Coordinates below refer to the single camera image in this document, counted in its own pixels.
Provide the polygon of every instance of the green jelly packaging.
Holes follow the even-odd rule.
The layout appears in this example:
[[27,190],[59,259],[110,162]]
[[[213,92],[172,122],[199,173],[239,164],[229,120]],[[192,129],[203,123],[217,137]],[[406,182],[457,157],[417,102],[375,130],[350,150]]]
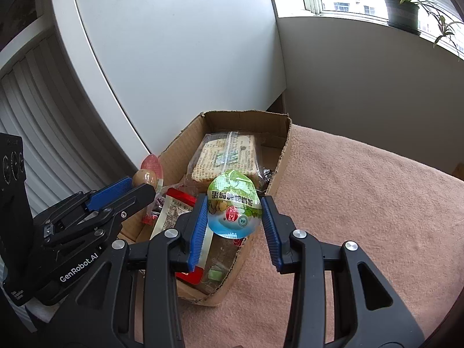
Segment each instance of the green jelly packaging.
[[208,226],[221,237],[241,239],[250,235],[262,215],[256,188],[242,173],[228,170],[208,187]]

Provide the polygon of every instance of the red label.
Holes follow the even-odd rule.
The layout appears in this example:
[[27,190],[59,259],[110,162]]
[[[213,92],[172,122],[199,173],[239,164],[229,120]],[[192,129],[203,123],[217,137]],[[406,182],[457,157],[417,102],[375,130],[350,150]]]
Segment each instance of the red label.
[[196,266],[195,270],[190,273],[176,272],[176,276],[182,280],[185,280],[193,285],[198,285],[203,277],[205,270],[201,267]]
[[168,189],[168,192],[166,192],[166,195],[173,197],[177,200],[180,200],[181,202],[191,206],[192,208],[195,206],[195,202],[197,201],[197,198],[189,195],[188,193],[182,192],[180,190],[177,190],[175,188],[170,187]]
[[233,240],[233,245],[234,246],[237,246],[237,247],[240,247],[242,245],[242,242],[243,242],[243,238],[241,239],[234,239]]
[[238,217],[238,210],[233,205],[231,205],[226,210],[226,218],[230,222],[234,222]]

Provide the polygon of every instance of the potted plant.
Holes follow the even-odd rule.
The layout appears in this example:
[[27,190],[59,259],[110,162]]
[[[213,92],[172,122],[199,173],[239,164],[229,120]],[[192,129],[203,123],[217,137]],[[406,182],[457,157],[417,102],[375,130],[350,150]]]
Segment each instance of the potted plant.
[[446,12],[440,7],[429,0],[385,0],[388,12],[388,26],[396,27],[410,33],[420,35],[418,31],[418,11],[419,7],[423,7],[428,15],[432,15],[440,29],[440,35],[437,36],[433,47],[442,39],[447,39],[449,43],[453,44],[458,52],[458,46],[453,40],[455,34],[453,25],[463,24],[461,21],[454,21]]
[[417,30],[419,4],[417,0],[385,0],[388,26],[420,35]]

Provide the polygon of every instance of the plastic wrapper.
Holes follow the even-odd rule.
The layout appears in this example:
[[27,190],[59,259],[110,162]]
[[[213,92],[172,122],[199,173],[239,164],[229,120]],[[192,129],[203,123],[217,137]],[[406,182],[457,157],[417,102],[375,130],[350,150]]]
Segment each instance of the plastic wrapper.
[[205,135],[187,168],[187,184],[205,192],[210,183],[228,170],[247,176],[257,189],[264,186],[259,137],[247,132]]
[[201,281],[196,285],[189,285],[206,295],[214,293],[227,278],[237,252],[246,239],[248,238],[227,239],[215,234]]
[[183,178],[177,184],[163,187],[161,191],[156,194],[153,202],[147,205],[147,213],[146,213],[146,216],[143,218],[144,224],[154,225],[158,216],[161,213],[161,210],[164,205],[166,193],[168,192],[169,188],[175,188],[176,190],[180,190],[182,192],[188,193],[189,195],[195,196],[195,197],[197,197],[199,194],[198,187],[185,185],[185,178]]
[[[195,206],[195,203],[195,196],[170,187],[166,192],[161,214],[156,221],[150,239],[152,239],[157,234],[161,234],[167,229],[172,229],[175,227],[178,217],[184,213],[191,212]],[[178,278],[181,278],[182,280],[193,285],[196,285],[200,282],[201,278],[203,277],[203,272],[206,266],[206,260],[208,258],[212,239],[213,232],[211,229],[206,228],[198,263],[195,265],[194,270],[190,273],[176,273]]]
[[269,187],[269,184],[270,184],[273,176],[274,176],[274,171],[273,170],[266,169],[265,167],[263,167],[264,186],[261,187],[260,190],[256,190],[259,197],[262,197],[262,196],[266,195],[267,187]]
[[229,239],[250,235],[261,224],[261,202],[251,180],[227,170],[208,187],[208,227]]

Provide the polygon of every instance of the white wall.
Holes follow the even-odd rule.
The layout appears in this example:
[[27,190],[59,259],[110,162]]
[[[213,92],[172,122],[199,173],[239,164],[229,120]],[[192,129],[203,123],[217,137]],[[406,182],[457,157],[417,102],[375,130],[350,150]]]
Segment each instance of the white wall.
[[278,26],[295,124],[447,173],[464,160],[464,61],[374,23],[288,17]]
[[285,89],[271,0],[76,0],[122,108],[158,154],[201,111],[266,109]]

